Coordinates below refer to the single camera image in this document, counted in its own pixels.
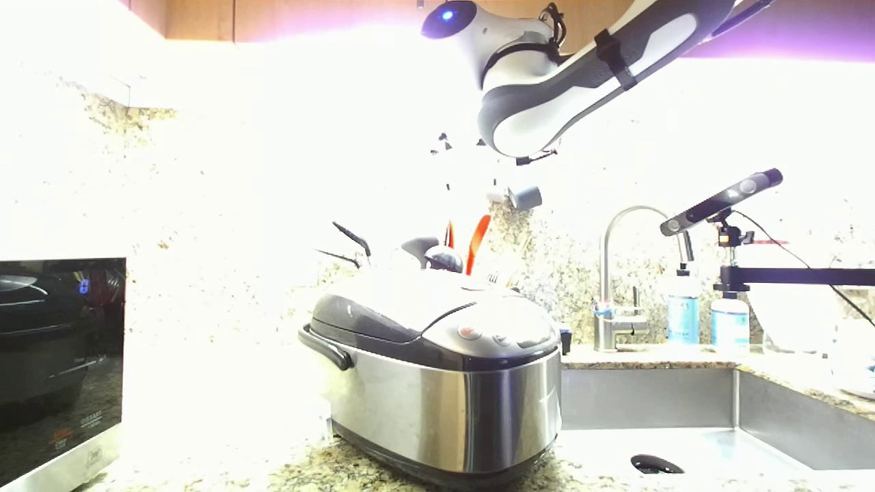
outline sink drain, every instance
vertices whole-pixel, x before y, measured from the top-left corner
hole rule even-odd
[[[672,464],[671,459],[654,455],[634,455],[631,468],[639,472],[683,472],[683,468]]]

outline stainless steel sink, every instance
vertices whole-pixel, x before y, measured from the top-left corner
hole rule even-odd
[[[729,364],[563,368],[560,392],[557,448],[586,470],[875,472],[875,422]]]

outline rice cooker handle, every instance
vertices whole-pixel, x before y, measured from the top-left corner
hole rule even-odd
[[[332,345],[328,340],[317,336],[310,332],[310,325],[304,325],[299,332],[299,340],[312,348],[314,353],[325,356],[337,368],[349,368],[353,366],[353,356],[337,345]]]

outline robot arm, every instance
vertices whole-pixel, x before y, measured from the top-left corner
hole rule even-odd
[[[557,55],[563,24],[554,6],[545,19],[505,19],[470,0],[449,0],[426,16],[423,35],[459,45],[481,87],[481,139],[503,155],[524,159],[770,0],[742,14],[734,14],[736,2],[742,0],[634,0],[571,57]]]

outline rice cooker lid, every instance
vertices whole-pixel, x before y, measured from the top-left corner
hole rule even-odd
[[[440,271],[353,282],[321,297],[310,327],[347,348],[440,368],[520,366],[560,342],[541,306]]]

